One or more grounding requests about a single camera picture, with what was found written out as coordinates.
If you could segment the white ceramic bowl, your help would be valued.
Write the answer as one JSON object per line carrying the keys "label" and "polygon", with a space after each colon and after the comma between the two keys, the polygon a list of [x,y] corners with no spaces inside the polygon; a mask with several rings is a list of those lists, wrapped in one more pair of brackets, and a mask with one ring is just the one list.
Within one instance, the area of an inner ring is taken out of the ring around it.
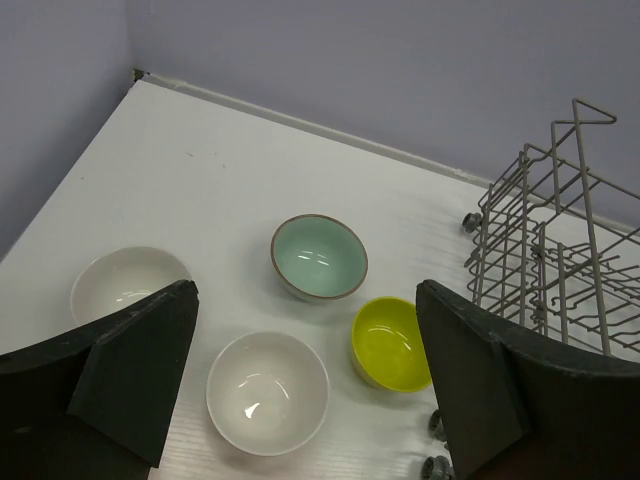
{"label": "white ceramic bowl", "polygon": [[253,332],[216,357],[205,398],[213,425],[229,444],[273,457],[297,450],[319,431],[330,381],[305,342],[281,332]]}
{"label": "white ceramic bowl", "polygon": [[191,278],[183,262],[165,250],[120,248],[95,259],[78,275],[70,292],[71,316],[81,326]]}

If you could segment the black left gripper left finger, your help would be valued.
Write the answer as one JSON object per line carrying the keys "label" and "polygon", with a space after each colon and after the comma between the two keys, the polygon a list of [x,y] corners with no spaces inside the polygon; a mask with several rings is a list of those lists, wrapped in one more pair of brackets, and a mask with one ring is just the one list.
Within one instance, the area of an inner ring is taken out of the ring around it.
{"label": "black left gripper left finger", "polygon": [[145,479],[160,464],[199,309],[179,280],[1,357],[4,479]]}

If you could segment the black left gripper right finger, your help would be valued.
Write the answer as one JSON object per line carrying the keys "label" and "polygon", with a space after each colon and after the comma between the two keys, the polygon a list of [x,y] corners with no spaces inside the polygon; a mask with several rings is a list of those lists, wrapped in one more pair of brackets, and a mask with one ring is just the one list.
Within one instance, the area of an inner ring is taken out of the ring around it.
{"label": "black left gripper right finger", "polygon": [[419,330],[460,479],[635,479],[639,366],[550,339],[433,280]]}

